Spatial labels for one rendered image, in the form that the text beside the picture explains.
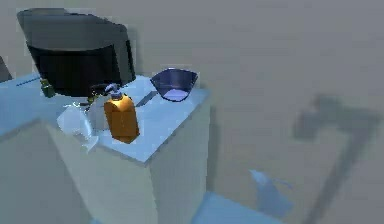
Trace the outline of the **white kitchen counter cabinet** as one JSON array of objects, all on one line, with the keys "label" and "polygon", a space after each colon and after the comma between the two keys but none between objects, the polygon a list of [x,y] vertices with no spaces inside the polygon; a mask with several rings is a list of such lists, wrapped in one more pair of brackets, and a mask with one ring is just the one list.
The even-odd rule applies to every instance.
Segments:
[{"label": "white kitchen counter cabinet", "polygon": [[0,84],[0,224],[189,224],[206,191],[209,94],[138,108],[139,137],[87,150],[31,74]]}]

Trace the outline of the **dark blue bowl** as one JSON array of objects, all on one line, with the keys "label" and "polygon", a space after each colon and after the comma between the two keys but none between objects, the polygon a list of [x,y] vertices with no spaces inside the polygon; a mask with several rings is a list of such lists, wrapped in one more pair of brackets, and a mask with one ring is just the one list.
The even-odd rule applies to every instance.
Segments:
[{"label": "dark blue bowl", "polygon": [[150,81],[163,99],[181,102],[189,96],[197,79],[198,74],[194,71],[167,68],[154,75]]}]

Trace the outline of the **orange soap bottle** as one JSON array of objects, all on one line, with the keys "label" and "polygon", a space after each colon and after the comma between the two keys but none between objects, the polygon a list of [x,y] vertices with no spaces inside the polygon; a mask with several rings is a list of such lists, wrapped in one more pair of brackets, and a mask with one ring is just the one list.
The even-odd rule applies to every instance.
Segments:
[{"label": "orange soap bottle", "polygon": [[140,135],[134,102],[115,83],[109,84],[105,92],[110,95],[104,103],[104,113],[111,136],[130,144]]}]

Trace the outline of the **white cup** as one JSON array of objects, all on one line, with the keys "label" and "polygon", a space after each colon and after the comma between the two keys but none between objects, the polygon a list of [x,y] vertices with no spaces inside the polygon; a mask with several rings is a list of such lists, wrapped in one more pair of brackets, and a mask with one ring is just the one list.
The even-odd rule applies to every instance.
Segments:
[{"label": "white cup", "polygon": [[107,130],[109,128],[104,111],[106,97],[97,98],[89,107],[87,112],[91,126],[96,131]]}]

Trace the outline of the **clear wine glass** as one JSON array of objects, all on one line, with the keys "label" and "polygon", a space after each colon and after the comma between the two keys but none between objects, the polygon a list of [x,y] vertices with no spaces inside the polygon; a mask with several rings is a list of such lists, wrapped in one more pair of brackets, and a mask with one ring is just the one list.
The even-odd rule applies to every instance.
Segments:
[{"label": "clear wine glass", "polygon": [[72,103],[64,106],[65,110],[57,117],[57,124],[67,135],[81,135],[82,146],[88,152],[98,143],[99,137],[93,132],[91,122],[79,104]]}]

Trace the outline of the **green bottle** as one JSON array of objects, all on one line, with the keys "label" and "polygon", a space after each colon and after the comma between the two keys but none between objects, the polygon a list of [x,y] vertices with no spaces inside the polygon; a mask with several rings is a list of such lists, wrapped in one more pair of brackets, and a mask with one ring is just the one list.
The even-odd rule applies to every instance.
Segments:
[{"label": "green bottle", "polygon": [[47,79],[41,79],[41,90],[45,97],[52,98],[55,96],[55,90]]}]

